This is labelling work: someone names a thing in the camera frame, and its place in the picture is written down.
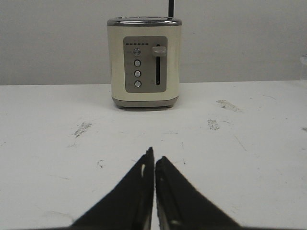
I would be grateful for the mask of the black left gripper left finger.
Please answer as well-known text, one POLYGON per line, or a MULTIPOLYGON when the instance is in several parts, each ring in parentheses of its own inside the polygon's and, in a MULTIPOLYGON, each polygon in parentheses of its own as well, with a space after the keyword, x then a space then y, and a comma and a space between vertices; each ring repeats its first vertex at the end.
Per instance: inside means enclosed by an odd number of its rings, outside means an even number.
POLYGON ((154 153, 150 147, 104 198, 72 228, 149 228, 154 198, 154 153))

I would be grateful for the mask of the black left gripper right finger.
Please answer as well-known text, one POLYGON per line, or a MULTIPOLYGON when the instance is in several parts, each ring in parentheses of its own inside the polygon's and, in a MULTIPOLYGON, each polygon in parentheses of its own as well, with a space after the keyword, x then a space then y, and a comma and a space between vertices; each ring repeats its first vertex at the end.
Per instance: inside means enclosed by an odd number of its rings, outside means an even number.
POLYGON ((239 228, 240 225, 204 197, 163 156, 155 165, 160 228, 239 228))

